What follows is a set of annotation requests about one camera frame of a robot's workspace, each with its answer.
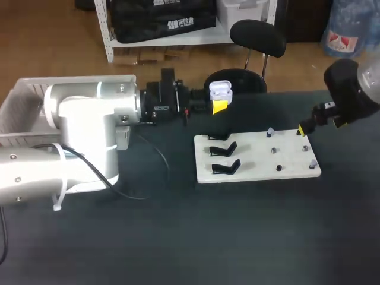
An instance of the chair seat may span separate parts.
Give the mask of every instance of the chair seat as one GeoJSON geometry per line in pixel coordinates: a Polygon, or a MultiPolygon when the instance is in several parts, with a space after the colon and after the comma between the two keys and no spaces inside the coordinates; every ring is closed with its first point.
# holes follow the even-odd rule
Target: chair seat
{"type": "Polygon", "coordinates": [[[211,82],[221,80],[231,82],[234,95],[267,92],[267,84],[260,75],[253,71],[239,68],[224,69],[211,74],[204,84],[204,89],[209,90],[211,82]]]}

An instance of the storage box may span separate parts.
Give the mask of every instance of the storage box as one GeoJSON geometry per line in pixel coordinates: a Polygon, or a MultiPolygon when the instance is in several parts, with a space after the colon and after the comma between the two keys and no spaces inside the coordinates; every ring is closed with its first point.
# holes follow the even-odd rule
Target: storage box
{"type": "MultiPolygon", "coordinates": [[[[46,89],[57,83],[136,82],[134,75],[21,78],[0,108],[0,146],[32,147],[59,142],[59,130],[49,126],[43,111],[46,89]]],[[[126,150],[130,127],[116,128],[118,150],[126,150]]]]}
{"type": "Polygon", "coordinates": [[[268,0],[218,0],[218,19],[224,29],[230,33],[234,23],[245,20],[261,20],[268,0]]]}

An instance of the white plastic basket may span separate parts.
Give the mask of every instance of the white plastic basket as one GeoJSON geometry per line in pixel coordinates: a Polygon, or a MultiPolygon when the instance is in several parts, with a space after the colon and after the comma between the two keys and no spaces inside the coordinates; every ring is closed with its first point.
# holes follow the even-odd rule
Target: white plastic basket
{"type": "MultiPolygon", "coordinates": [[[[59,130],[48,125],[43,112],[46,89],[57,83],[136,82],[134,75],[21,78],[0,108],[0,146],[32,147],[58,143],[59,130]]],[[[129,127],[116,128],[118,150],[129,144],[129,127]]]]}

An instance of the black office chair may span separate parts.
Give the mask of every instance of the black office chair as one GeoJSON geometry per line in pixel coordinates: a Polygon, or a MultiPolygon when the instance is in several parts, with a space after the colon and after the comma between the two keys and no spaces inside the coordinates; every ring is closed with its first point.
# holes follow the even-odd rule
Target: black office chair
{"type": "Polygon", "coordinates": [[[204,89],[209,90],[213,81],[229,80],[232,83],[233,94],[265,93],[267,84],[264,81],[268,55],[280,58],[286,50],[285,36],[273,25],[257,20],[242,20],[235,23],[230,30],[232,41],[249,49],[244,69],[224,69],[211,74],[204,89]],[[262,75],[247,70],[251,51],[256,50],[265,54],[262,75]]]}

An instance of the white board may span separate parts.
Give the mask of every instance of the white board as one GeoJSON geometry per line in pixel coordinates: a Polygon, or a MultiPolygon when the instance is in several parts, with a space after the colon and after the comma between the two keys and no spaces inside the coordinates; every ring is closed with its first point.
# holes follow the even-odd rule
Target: white board
{"type": "Polygon", "coordinates": [[[267,132],[232,134],[227,141],[209,140],[207,135],[194,138],[197,178],[199,183],[222,183],[290,178],[308,178],[321,175],[319,164],[310,169],[316,157],[307,136],[296,135],[297,130],[276,131],[267,138],[267,132]],[[210,156],[209,148],[228,148],[236,141],[237,148],[230,157],[210,156]],[[241,166],[234,175],[213,174],[212,164],[231,166],[240,159],[241,166]]]}

